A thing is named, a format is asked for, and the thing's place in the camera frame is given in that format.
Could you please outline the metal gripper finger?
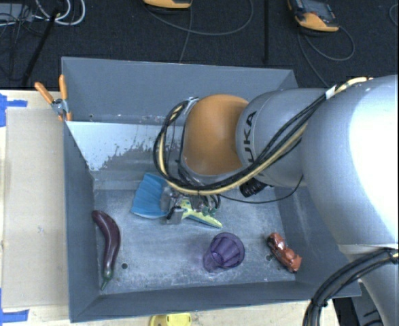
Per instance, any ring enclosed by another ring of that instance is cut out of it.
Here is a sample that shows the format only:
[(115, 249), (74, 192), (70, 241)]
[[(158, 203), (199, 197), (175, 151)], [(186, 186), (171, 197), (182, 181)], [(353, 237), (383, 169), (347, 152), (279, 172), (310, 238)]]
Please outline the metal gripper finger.
[(184, 215), (184, 210), (180, 206), (174, 206), (166, 216), (166, 224), (175, 225), (180, 224)]
[(168, 213), (171, 208), (172, 189), (170, 186), (164, 186), (160, 195), (160, 210), (163, 213)]

